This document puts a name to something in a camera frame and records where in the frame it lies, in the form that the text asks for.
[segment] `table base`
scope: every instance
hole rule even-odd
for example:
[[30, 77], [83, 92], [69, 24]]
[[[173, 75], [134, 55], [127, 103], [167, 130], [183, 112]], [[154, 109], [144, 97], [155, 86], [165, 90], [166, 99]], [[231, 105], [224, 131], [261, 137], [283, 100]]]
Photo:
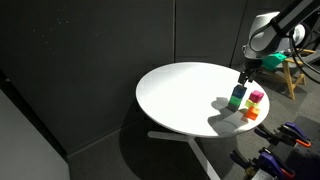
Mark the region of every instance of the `table base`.
[[165, 139], [165, 140], [173, 140], [173, 141], [182, 141], [187, 142], [196, 157], [198, 158], [201, 166], [203, 167], [204, 171], [208, 174], [210, 179], [213, 180], [220, 180], [218, 174], [211, 166], [210, 162], [206, 158], [206, 156], [201, 151], [200, 147], [194, 140], [195, 137], [182, 135], [182, 134], [174, 134], [174, 133], [165, 133], [165, 132], [155, 132], [155, 131], [149, 131], [148, 136], [150, 138], [156, 138], [156, 139]]

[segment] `dark floor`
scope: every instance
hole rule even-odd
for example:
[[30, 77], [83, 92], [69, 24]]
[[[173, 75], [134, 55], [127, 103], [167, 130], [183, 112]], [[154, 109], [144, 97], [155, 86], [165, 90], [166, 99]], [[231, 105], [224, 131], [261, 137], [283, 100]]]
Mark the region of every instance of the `dark floor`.
[[[308, 80], [306, 86], [296, 88], [296, 100], [287, 97], [284, 84], [260, 75], [270, 99], [270, 112], [263, 124], [276, 129], [286, 121], [304, 116], [320, 123], [320, 85]], [[70, 155], [72, 180], [206, 180], [209, 179], [187, 143], [150, 139], [147, 132], [154, 126], [144, 119], [110, 134], [98, 142]], [[223, 139], [197, 139], [208, 160], [222, 179], [244, 177], [244, 170], [229, 159], [229, 153], [238, 148], [247, 158], [258, 156], [258, 150], [267, 147], [266, 140], [253, 131]]]

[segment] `dark gray wall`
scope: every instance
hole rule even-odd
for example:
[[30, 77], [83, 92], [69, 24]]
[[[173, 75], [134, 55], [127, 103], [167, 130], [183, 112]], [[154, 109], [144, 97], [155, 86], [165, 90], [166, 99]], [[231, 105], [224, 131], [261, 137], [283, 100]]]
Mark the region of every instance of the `dark gray wall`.
[[259, 14], [280, 11], [292, 0], [247, 0], [247, 5], [240, 27], [239, 37], [232, 58], [232, 65], [237, 66], [243, 63], [244, 56], [242, 46], [247, 44], [249, 32], [254, 18]]
[[176, 61], [229, 66], [246, 0], [177, 0]]
[[127, 114], [137, 80], [173, 62], [172, 0], [8, 1], [1, 11], [1, 69], [69, 153], [139, 118]]
[[[176, 61], [241, 64], [254, 17], [289, 1], [176, 0]], [[173, 0], [12, 0], [0, 18], [0, 68], [68, 153], [141, 118], [137, 81], [174, 59]]]

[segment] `colorful block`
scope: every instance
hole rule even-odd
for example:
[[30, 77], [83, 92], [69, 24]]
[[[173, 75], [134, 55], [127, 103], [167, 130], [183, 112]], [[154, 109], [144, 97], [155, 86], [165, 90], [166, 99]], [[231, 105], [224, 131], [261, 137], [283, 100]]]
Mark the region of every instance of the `colorful block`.
[[237, 85], [233, 88], [232, 96], [235, 96], [239, 99], [242, 99], [243, 96], [246, 94], [247, 88], [241, 85]]
[[251, 106], [245, 114], [245, 117], [250, 118], [252, 120], [256, 120], [259, 115], [260, 109]]
[[261, 59], [262, 66], [266, 69], [273, 70], [286, 58], [287, 58], [287, 56], [285, 56], [281, 53], [270, 54], [270, 55], [265, 56]]
[[231, 96], [231, 98], [229, 100], [229, 104], [231, 103], [233, 105], [240, 106], [241, 101], [242, 101], [242, 99], [239, 99], [239, 98], [237, 98], [235, 96]]
[[247, 106], [248, 108], [253, 106], [253, 107], [258, 107], [259, 103], [254, 103], [252, 101], [250, 101], [249, 99], [246, 101], [246, 103], [244, 104], [245, 106]]
[[254, 102], [254, 103], [259, 103], [261, 101], [261, 99], [263, 98], [264, 93], [254, 90], [249, 97], [249, 100]]

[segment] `white round table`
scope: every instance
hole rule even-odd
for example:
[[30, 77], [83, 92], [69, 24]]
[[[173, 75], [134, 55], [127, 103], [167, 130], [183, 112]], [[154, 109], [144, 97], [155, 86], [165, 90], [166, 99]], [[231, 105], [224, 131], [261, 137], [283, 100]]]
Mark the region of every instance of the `white round table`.
[[[138, 83], [136, 97], [142, 110], [156, 123], [181, 134], [149, 132], [149, 137], [188, 142], [211, 179], [219, 178], [194, 137], [236, 135], [259, 125], [269, 111], [269, 99], [256, 82], [246, 83], [240, 108], [226, 108], [240, 72], [208, 63], [169, 64], [147, 73]], [[264, 93], [256, 120], [244, 117], [252, 91]]]

